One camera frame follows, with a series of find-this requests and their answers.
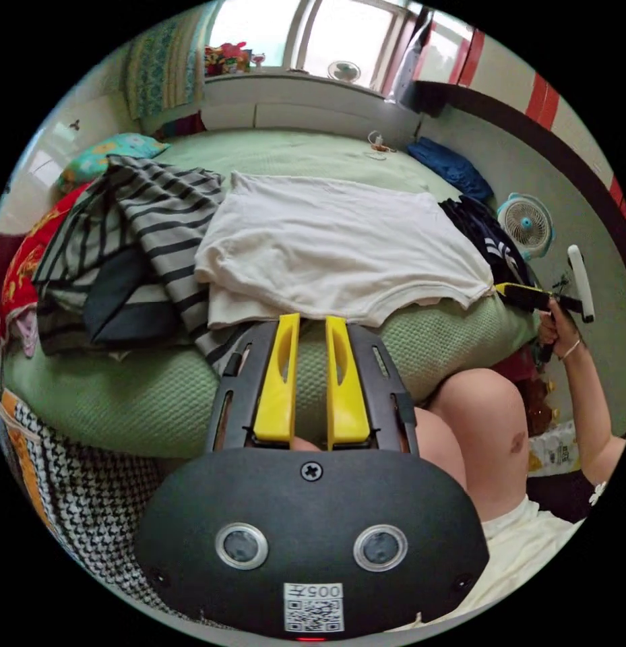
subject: qr code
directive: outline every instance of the qr code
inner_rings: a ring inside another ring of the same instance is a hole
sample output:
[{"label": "qr code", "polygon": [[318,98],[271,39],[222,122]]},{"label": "qr code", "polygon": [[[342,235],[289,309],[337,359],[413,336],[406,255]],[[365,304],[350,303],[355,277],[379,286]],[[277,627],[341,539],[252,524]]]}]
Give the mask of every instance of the qr code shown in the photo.
[{"label": "qr code", "polygon": [[286,584],[286,631],[302,634],[344,631],[341,584]]}]

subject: green mattress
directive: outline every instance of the green mattress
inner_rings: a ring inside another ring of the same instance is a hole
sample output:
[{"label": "green mattress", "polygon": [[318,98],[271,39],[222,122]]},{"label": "green mattress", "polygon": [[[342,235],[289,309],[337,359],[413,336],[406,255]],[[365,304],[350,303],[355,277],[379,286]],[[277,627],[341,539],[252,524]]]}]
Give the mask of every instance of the green mattress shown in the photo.
[{"label": "green mattress", "polygon": [[459,191],[407,153],[388,153],[385,160],[375,160],[365,155],[376,154],[367,142],[339,135],[236,130],[167,141],[171,148],[158,155],[156,161],[222,173],[224,188],[229,186],[231,172],[238,171],[335,178],[411,193],[429,191],[439,202],[459,196]]},{"label": "green mattress", "polygon": [[[410,306],[381,336],[416,402],[456,371],[488,367],[535,337],[536,321],[488,297],[464,312],[454,302]],[[323,322],[301,333],[296,432],[323,439],[326,351]],[[218,378],[194,348],[139,350],[123,361],[7,354],[4,384],[62,434],[103,449],[159,458],[198,456]]]},{"label": "green mattress", "polygon": [[[281,131],[203,133],[172,142],[158,160],[227,176],[328,177],[404,191],[429,190],[439,201],[458,192],[405,153],[376,161],[368,145],[334,135]],[[448,375],[489,367],[536,335],[535,317],[487,297],[467,312],[454,302],[410,306],[379,330],[416,402]],[[325,430],[326,353],[323,322],[300,339],[296,433],[319,443]],[[72,440],[159,458],[201,452],[218,378],[194,348],[137,350],[119,362],[106,356],[34,357],[10,348],[3,384],[48,425]]]}]

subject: small fan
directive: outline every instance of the small fan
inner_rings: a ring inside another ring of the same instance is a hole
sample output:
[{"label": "small fan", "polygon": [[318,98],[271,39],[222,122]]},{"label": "small fan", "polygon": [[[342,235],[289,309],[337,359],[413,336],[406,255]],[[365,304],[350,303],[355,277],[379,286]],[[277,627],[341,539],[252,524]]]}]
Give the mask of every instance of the small fan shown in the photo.
[{"label": "small fan", "polygon": [[497,210],[497,219],[525,261],[544,256],[555,239],[549,210],[532,195],[511,193]]},{"label": "small fan", "polygon": [[336,81],[355,83],[360,78],[360,68],[348,61],[335,61],[328,66],[328,76]]}]

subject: desk fan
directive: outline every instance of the desk fan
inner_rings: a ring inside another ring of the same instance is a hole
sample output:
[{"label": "desk fan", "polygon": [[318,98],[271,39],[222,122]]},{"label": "desk fan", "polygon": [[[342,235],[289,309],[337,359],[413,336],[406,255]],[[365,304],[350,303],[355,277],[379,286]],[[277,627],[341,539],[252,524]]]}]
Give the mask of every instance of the desk fan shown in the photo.
[{"label": "desk fan", "polygon": [[532,195],[511,193],[497,210],[497,220],[525,261],[544,256],[555,239],[549,210]]}]

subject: hand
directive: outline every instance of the hand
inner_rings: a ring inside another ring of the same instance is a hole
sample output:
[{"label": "hand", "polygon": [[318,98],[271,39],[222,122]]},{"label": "hand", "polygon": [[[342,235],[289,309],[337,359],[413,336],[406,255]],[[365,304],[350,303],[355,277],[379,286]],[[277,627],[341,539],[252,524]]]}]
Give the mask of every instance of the hand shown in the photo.
[{"label": "hand", "polygon": [[566,314],[555,299],[549,301],[553,313],[540,312],[540,327],[538,338],[544,346],[555,344],[553,352],[562,357],[580,339],[575,322]]}]

